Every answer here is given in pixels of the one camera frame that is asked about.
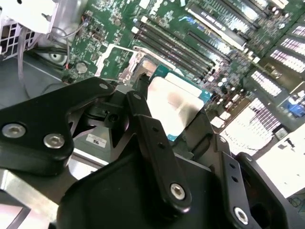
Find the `white label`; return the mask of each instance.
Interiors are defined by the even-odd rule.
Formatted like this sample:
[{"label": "white label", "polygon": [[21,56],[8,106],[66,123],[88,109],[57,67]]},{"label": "white label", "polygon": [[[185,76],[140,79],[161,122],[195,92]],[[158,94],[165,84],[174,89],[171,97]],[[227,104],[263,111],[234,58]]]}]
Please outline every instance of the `white label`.
[{"label": "white label", "polygon": [[147,9],[149,2],[150,0],[141,0],[139,6],[141,6],[143,9]]},{"label": "white label", "polygon": [[106,143],[107,141],[105,139],[102,139],[98,136],[92,135],[92,134],[88,134],[87,138],[86,138],[87,142],[91,142],[97,146],[100,146],[102,148],[106,147]]}]

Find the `green circuit board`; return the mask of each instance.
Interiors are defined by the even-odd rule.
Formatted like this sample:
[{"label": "green circuit board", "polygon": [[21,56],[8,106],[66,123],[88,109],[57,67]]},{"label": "green circuit board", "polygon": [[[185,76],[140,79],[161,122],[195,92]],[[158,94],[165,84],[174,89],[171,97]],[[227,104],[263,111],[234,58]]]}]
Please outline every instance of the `green circuit board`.
[{"label": "green circuit board", "polygon": [[[285,7],[288,16],[282,13],[268,15],[270,12],[267,9],[267,0],[189,0],[186,1],[186,6],[181,6],[181,2],[183,1],[88,0],[85,15],[91,18],[90,24],[75,37],[71,49],[71,68],[64,70],[63,74],[75,81],[94,76],[117,80],[129,64],[132,49],[138,46],[167,59],[185,77],[194,82],[198,80],[202,88],[222,94],[217,87],[217,78],[226,77],[228,81],[225,84],[238,85],[239,80],[255,65],[253,58],[249,59],[243,51],[223,40],[211,28],[188,13],[186,9],[190,5],[195,4],[229,29],[235,29],[240,33],[239,36],[247,40],[245,47],[259,58],[305,12],[303,0],[291,1]],[[144,32],[140,35],[132,32],[134,27],[142,29],[143,16],[147,18],[151,29],[148,31],[148,40]],[[167,40],[160,43],[160,40],[152,39],[156,31]],[[187,54],[179,52],[179,56],[173,59],[171,52],[163,53],[163,48],[158,49],[164,44],[168,45],[170,41],[173,42],[171,47],[183,47],[188,50]],[[115,46],[101,63],[101,56],[111,44],[120,48]],[[193,62],[190,62],[190,56],[194,57]],[[87,65],[88,70],[85,73],[80,73],[75,68],[79,62]],[[202,81],[211,76],[211,71],[214,71],[215,80]]]}]

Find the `screw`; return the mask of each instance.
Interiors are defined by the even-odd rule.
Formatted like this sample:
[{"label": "screw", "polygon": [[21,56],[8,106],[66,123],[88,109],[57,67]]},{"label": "screw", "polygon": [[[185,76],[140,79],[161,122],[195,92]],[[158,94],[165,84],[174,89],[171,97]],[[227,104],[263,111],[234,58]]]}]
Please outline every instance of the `screw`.
[{"label": "screw", "polygon": [[63,136],[59,134],[49,134],[44,137],[43,143],[51,149],[60,149],[65,144]]},{"label": "screw", "polygon": [[246,213],[242,209],[234,208],[234,213],[239,221],[241,221],[245,225],[248,225],[249,219],[248,219]]},{"label": "screw", "polygon": [[100,84],[100,87],[103,88],[103,89],[108,89],[108,86],[103,84],[103,83]]},{"label": "screw", "polygon": [[24,136],[25,128],[17,123],[7,124],[2,128],[2,134],[9,138],[19,138]]},{"label": "screw", "polygon": [[141,99],[141,96],[139,96],[138,94],[133,94],[134,97],[136,97],[137,99]]},{"label": "screw", "polygon": [[221,140],[223,143],[226,143],[226,142],[227,142],[223,137],[219,136],[219,138],[220,138],[220,140]]},{"label": "screw", "polygon": [[185,198],[185,191],[184,191],[184,189],[180,185],[178,185],[176,183],[173,183],[171,185],[171,193],[178,200],[183,200]]}]

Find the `motherboard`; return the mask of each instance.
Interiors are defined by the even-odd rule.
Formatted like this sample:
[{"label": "motherboard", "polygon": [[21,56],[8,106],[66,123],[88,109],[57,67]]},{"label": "motherboard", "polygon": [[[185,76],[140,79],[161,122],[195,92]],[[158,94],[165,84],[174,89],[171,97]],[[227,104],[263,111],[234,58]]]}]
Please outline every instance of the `motherboard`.
[{"label": "motherboard", "polygon": [[303,0],[88,0],[63,74],[133,86],[162,64],[220,104],[304,12]]}]

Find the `dimm slot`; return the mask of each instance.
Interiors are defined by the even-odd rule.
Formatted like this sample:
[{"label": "dimm slot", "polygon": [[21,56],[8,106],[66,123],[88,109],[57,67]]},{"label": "dimm slot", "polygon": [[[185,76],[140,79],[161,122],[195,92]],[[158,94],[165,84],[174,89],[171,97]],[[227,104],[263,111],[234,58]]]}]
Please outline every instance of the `dimm slot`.
[{"label": "dimm slot", "polygon": [[216,49],[215,47],[213,47],[212,45],[210,45],[208,42],[206,42],[205,40],[201,39],[199,36],[197,36],[195,33],[193,33],[192,31],[188,31],[187,33],[188,36],[192,37],[193,39],[195,39],[196,41],[198,41],[201,45],[203,45],[206,49],[208,49],[209,51],[211,51],[212,53],[214,53],[215,55],[219,56],[220,58],[224,59],[227,62],[231,62],[231,59],[226,56],[225,54],[223,54],[221,51],[219,51],[218,49]]},{"label": "dimm slot", "polygon": [[182,60],[185,62],[188,62],[189,64],[193,65],[197,69],[201,70],[204,73],[208,73],[210,68],[208,65],[197,62],[196,59],[192,58],[191,56],[187,55],[185,52],[177,49],[177,46],[172,45],[171,43],[167,43],[167,41],[164,41],[162,37],[158,36],[157,34],[152,34],[150,31],[146,30],[146,28],[141,27],[139,28],[141,33],[143,33],[145,36],[151,38],[158,44],[162,45],[164,48],[166,48],[168,51],[172,52],[173,54],[179,56]]},{"label": "dimm slot", "polygon": [[188,46],[185,42],[181,41],[181,39],[177,38],[175,35],[173,35],[172,33],[170,33],[174,38],[179,39],[179,42],[177,42],[175,39],[173,39],[172,37],[168,36],[167,34],[165,34],[162,30],[163,28],[161,28],[159,25],[158,28],[156,28],[154,25],[150,24],[148,22],[148,19],[146,17],[143,17],[142,20],[142,26],[145,26],[147,29],[151,30],[153,33],[159,34],[160,36],[163,37],[163,39],[166,39],[169,43],[171,43],[172,45],[174,45],[176,48],[180,49],[181,51],[185,52],[186,54],[188,54],[190,57],[192,58],[197,58],[198,60],[208,64],[211,67],[214,67],[216,64],[210,60],[209,58],[203,56],[201,53],[197,52],[196,50],[194,50],[193,48],[191,48],[190,46]]},{"label": "dimm slot", "polygon": [[136,34],[135,36],[136,36],[136,39],[140,40],[141,42],[150,46],[151,48],[153,48],[157,52],[161,53],[163,55],[163,58],[168,59],[168,60],[176,63],[177,65],[179,65],[180,67],[184,68],[185,70],[187,70],[188,72],[192,73],[193,75],[195,75],[197,77],[202,75],[202,73],[197,72],[197,69],[189,66],[187,63],[185,63],[179,57],[173,55],[168,50],[160,47],[159,44],[156,43],[155,41],[153,41],[152,39],[144,36],[143,34]]}]

